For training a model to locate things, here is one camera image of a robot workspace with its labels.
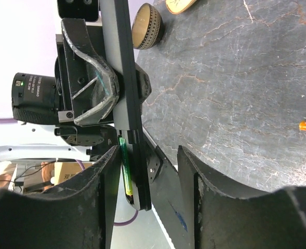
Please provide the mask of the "green battery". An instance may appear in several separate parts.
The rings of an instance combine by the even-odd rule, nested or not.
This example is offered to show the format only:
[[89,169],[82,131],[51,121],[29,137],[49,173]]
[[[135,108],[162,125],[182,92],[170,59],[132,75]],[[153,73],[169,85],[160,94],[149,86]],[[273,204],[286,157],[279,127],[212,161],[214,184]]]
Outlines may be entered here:
[[123,181],[125,185],[125,194],[129,197],[133,196],[130,165],[128,159],[127,143],[123,137],[118,138],[119,145],[122,151],[122,172],[123,172]]

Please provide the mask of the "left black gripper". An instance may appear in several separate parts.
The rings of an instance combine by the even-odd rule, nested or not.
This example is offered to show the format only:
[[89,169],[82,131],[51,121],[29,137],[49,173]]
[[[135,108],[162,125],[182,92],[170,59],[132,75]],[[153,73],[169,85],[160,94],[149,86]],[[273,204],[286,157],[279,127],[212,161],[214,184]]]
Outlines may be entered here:
[[[83,19],[63,18],[56,35],[55,77],[65,111],[79,127],[106,125],[119,98],[117,75],[91,44]],[[152,92],[148,74],[136,63],[140,113]]]

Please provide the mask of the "black remote control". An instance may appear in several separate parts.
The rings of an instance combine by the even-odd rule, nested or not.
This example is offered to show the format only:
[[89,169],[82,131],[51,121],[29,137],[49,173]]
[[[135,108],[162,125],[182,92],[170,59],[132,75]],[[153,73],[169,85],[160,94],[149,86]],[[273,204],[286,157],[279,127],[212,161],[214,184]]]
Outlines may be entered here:
[[127,1],[101,1],[103,37],[107,62],[119,80],[119,100],[113,109],[118,138],[126,140],[136,210],[150,210],[151,196],[138,96],[138,83]]

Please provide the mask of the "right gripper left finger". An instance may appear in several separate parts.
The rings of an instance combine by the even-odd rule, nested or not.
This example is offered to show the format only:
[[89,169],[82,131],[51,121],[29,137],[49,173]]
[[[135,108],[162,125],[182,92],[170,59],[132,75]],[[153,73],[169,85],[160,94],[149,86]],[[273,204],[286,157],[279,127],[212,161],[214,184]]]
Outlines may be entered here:
[[121,150],[61,184],[31,195],[0,188],[0,248],[109,248]]

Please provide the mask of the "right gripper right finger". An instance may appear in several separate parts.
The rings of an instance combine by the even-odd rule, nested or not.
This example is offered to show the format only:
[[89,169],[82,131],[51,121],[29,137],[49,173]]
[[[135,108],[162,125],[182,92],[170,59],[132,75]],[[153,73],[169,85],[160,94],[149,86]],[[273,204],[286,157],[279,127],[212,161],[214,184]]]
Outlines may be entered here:
[[183,146],[177,163],[190,248],[306,248],[306,186],[258,190]]

